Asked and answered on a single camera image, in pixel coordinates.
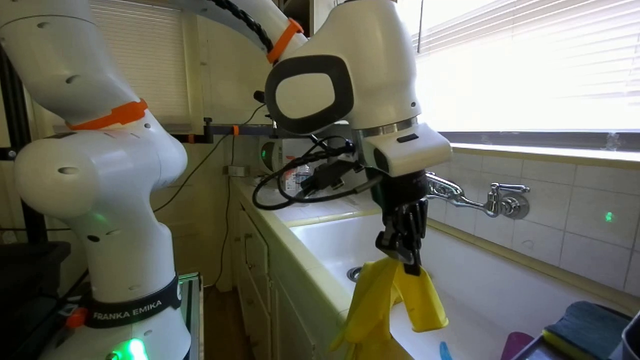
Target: sink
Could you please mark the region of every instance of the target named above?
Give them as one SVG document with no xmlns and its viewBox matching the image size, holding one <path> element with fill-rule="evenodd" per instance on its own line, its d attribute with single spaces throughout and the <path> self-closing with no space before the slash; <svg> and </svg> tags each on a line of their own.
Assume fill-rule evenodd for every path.
<svg viewBox="0 0 640 360">
<path fill-rule="evenodd" d="M 383 229 L 381 215 L 348 218 L 292 227 L 318 261 L 349 295 L 355 283 L 347 272 L 385 255 L 375 247 Z M 499 359 L 510 332 L 533 337 L 555 323 L 573 302 L 612 306 L 578 290 L 475 245 L 429 228 L 420 251 L 444 305 L 449 326 L 416 333 L 404 306 L 391 311 L 391 333 L 415 359 L 440 359 L 445 341 L 454 360 Z"/>
</svg>

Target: pink object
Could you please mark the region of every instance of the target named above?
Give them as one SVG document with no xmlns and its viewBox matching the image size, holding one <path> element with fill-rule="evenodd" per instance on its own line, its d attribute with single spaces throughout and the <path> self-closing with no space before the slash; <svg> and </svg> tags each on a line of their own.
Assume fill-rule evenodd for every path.
<svg viewBox="0 0 640 360">
<path fill-rule="evenodd" d="M 518 353 L 533 340 L 531 335 L 525 334 L 524 332 L 512 332 L 507 336 L 507 342 L 504 344 L 504 350 L 502 350 L 500 360 L 512 360 L 514 356 L 518 355 Z"/>
</svg>

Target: chrome faucet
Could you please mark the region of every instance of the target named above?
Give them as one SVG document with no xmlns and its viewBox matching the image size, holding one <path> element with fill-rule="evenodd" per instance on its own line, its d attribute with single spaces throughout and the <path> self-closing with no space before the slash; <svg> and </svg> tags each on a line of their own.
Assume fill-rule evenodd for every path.
<svg viewBox="0 0 640 360">
<path fill-rule="evenodd" d="M 519 219 L 529 213 L 529 201 L 520 195 L 531 189 L 524 185 L 510 185 L 492 183 L 491 190 L 487 193 L 486 202 L 481 204 L 465 197 L 465 191 L 452 181 L 436 176 L 433 172 L 427 172 L 429 193 L 427 199 L 442 199 L 457 208 L 474 208 L 483 211 L 488 216 L 495 218 L 502 214 L 509 218 Z"/>
</svg>

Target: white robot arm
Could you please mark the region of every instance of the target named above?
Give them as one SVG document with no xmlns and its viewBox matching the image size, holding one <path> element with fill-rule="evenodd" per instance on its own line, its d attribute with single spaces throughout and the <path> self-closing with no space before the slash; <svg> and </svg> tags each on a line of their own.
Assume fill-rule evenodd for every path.
<svg viewBox="0 0 640 360">
<path fill-rule="evenodd" d="M 265 51 L 291 24 L 271 0 L 175 2 Z M 265 101 L 279 126 L 294 133 L 349 122 L 367 175 L 383 176 L 372 190 L 387 226 L 376 245 L 415 266 L 424 169 L 445 161 L 450 149 L 416 121 L 415 63 L 394 6 L 349 0 L 310 40 L 294 35 L 277 56 Z M 182 359 L 190 338 L 176 306 L 171 233 L 155 219 L 149 194 L 184 171 L 184 148 L 116 68 L 86 0 L 3 1 L 0 44 L 34 100 L 71 129 L 19 153 L 17 189 L 83 239 L 92 280 L 86 326 L 43 359 L 125 360 L 116 349 L 132 340 L 149 359 Z M 394 237 L 416 225 L 394 247 Z"/>
</svg>

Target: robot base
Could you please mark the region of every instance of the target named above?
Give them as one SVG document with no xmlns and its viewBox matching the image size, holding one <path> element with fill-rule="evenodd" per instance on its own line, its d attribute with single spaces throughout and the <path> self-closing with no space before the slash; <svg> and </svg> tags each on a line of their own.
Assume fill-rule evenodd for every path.
<svg viewBox="0 0 640 360">
<path fill-rule="evenodd" d="M 143 343 L 142 353 L 146 356 L 112 356 L 114 350 L 132 339 Z M 55 335 L 40 360 L 182 360 L 190 346 L 191 335 L 180 309 L 169 307 L 158 315 L 126 326 L 62 330 Z"/>
</svg>

